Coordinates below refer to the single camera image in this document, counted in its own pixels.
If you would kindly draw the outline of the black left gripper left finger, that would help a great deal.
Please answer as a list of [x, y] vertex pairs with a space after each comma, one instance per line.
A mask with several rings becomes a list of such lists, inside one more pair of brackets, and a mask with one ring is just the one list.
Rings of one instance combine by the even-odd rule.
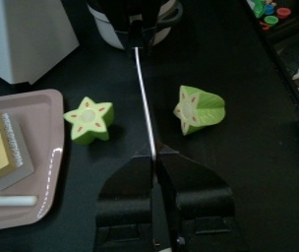
[[152, 252], [150, 188], [150, 156], [142, 149], [100, 191], [94, 252]]

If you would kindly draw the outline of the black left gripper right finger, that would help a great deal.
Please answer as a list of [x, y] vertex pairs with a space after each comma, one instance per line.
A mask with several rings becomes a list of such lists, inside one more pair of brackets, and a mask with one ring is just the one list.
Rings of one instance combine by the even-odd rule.
[[248, 252], [223, 178], [168, 146], [158, 150], [157, 175], [173, 252]]

